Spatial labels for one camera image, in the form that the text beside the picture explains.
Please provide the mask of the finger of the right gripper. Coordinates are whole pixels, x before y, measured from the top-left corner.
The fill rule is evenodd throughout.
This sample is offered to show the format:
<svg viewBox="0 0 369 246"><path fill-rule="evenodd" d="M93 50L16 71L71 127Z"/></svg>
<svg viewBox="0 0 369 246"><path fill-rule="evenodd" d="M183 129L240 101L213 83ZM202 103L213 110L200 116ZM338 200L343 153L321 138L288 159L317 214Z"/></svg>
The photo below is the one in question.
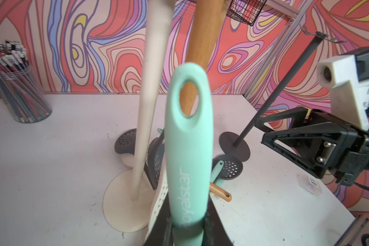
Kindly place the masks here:
<svg viewBox="0 0 369 246"><path fill-rule="evenodd" d="M291 120L288 129L302 127L306 122L308 111L308 108L297 107L277 114L262 116L255 121L255 127L263 132L275 132L274 129L265 124L279 120Z"/></svg>
<svg viewBox="0 0 369 246"><path fill-rule="evenodd" d="M332 122L274 131L263 125L262 143L316 178L323 178L339 160L348 130Z"/></svg>

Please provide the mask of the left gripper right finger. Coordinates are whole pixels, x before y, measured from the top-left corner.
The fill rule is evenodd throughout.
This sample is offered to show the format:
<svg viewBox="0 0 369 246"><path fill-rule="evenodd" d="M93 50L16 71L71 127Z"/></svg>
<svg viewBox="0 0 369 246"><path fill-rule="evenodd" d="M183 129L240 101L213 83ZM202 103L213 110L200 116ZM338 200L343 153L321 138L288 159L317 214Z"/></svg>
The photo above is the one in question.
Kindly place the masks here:
<svg viewBox="0 0 369 246"><path fill-rule="evenodd" d="M212 201L208 201L204 218L204 237L202 246L232 246L217 210Z"/></svg>

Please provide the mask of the grey skimmer mint handle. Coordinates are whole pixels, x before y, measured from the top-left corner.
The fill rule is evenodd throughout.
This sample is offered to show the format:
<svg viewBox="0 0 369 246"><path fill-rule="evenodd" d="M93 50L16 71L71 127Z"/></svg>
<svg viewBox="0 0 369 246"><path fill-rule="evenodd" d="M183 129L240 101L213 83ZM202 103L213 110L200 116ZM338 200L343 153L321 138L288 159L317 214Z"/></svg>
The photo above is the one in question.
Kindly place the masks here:
<svg viewBox="0 0 369 246"><path fill-rule="evenodd" d="M165 152L164 146L164 129L158 129L160 136L151 141L148 148L146 159L145 173L154 190L157 189L159 177L161 173L163 156Z"/></svg>

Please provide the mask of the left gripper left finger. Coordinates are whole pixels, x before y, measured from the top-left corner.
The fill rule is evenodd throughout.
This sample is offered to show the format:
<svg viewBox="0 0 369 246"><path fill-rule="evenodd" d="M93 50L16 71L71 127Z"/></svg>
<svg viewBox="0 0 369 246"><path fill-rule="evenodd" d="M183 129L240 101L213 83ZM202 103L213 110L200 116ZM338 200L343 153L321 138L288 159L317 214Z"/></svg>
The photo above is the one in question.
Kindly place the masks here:
<svg viewBox="0 0 369 246"><path fill-rule="evenodd" d="M163 203L144 246L173 246L172 216L169 203Z"/></svg>

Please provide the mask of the cream skimmer wooden handle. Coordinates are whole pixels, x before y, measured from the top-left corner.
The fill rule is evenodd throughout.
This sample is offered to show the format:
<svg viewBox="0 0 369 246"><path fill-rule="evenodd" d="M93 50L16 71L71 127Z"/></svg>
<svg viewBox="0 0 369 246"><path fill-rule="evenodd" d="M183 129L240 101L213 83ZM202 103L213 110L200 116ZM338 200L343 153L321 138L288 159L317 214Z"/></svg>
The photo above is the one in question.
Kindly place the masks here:
<svg viewBox="0 0 369 246"><path fill-rule="evenodd" d="M196 63L200 65L203 69L206 69L209 64L209 59L211 58L220 29L221 27L197 27L195 22L193 21L189 38L188 51L186 54L186 61ZM156 222L157 216L161 210L163 203L168 202L169 199L166 160L163 159L160 179L157 186L155 199L153 201L153 207L146 238L152 231L152 228Z"/></svg>

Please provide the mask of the cream slotted spoon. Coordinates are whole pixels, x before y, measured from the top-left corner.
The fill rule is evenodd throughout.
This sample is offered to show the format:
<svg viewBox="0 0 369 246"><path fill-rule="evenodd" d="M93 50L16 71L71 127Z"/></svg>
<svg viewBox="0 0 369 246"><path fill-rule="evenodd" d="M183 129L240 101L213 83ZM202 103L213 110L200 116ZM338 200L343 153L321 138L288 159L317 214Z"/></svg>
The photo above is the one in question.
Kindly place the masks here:
<svg viewBox="0 0 369 246"><path fill-rule="evenodd" d="M229 192L220 188L219 186L215 185L212 182L210 183L210 192L217 195L218 197L225 200L226 202L232 201L232 195Z"/></svg>

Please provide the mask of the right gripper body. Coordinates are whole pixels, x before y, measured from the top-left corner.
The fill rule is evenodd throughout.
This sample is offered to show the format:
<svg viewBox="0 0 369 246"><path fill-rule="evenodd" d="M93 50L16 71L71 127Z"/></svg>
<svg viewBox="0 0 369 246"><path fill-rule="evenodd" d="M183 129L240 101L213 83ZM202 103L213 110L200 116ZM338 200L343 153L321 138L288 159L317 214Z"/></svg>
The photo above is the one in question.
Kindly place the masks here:
<svg viewBox="0 0 369 246"><path fill-rule="evenodd" d="M360 129L322 110L312 110L308 172L322 179L330 172L336 183L352 186L363 171L369 171L369 131Z"/></svg>

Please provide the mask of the dark grey utensil rack stand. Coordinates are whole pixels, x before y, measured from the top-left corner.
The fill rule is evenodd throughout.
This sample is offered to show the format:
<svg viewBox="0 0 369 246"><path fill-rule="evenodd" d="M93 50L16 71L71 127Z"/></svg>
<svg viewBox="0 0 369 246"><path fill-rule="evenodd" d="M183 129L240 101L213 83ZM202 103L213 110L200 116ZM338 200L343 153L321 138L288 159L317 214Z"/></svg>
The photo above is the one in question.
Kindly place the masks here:
<svg viewBox="0 0 369 246"><path fill-rule="evenodd" d="M313 39L304 49L302 54L296 60L294 65L289 69L287 74L277 85L268 99L264 102L261 108L253 116L247 126L244 128L240 135L233 132L224 132L219 137L219 144L224 152L224 155L219 156L220 162L228 161L230 163L243 163L250 158L250 148L245 141L245 137L255 126L255 122L258 118L264 115L264 113L270 108L271 104L275 102L278 96L282 93L284 88L297 74L303 64L309 59L309 57L317 50L318 46L324 41L328 41L334 44L343 44L346 40L338 40L337 38L329 38L329 36L323 32L317 31L316 33L311 33L307 30L306 26L302 26L301 30L306 35L312 35Z"/></svg>

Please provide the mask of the cream skimmer mint handle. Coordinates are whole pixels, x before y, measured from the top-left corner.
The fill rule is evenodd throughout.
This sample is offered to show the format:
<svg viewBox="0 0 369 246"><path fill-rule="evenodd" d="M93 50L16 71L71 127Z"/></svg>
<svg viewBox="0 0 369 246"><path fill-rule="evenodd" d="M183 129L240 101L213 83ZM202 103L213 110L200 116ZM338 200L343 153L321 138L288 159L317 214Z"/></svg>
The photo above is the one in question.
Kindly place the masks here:
<svg viewBox="0 0 369 246"><path fill-rule="evenodd" d="M183 113L180 92L187 83L198 91L198 108ZM165 160L176 246L200 246L209 200L213 155L213 106L204 69L184 63L174 71L165 112Z"/></svg>

